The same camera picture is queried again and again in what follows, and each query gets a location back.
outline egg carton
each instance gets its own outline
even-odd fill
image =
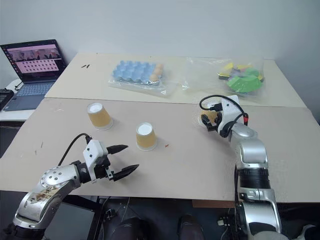
[[[113,70],[112,76],[120,82],[157,86],[160,83],[163,69],[164,66],[162,64],[120,61],[120,64]]]

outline plastic bag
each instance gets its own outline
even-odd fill
[[[140,61],[120,61],[112,72],[109,86],[159,97],[170,95],[176,84],[166,79],[163,64]]]
[[[242,58],[192,58],[185,66],[184,90],[205,90],[215,93],[233,93],[242,97],[262,96],[266,80],[263,59]]]

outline paper cup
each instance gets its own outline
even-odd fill
[[[148,122],[142,122],[136,127],[136,145],[142,151],[151,151],[157,146],[154,128]]]
[[[93,126],[99,131],[107,130],[114,124],[113,119],[99,102],[89,104],[87,113]]]

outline white wall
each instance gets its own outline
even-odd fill
[[[0,43],[77,52],[275,59],[320,120],[319,0],[0,0]],[[17,76],[0,55],[0,87]]]

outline laptop keyboard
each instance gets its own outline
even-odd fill
[[[23,85],[23,88],[21,88],[17,92],[16,95],[17,96],[45,95],[53,84],[54,84],[53,82],[43,83],[43,84],[25,84]]]

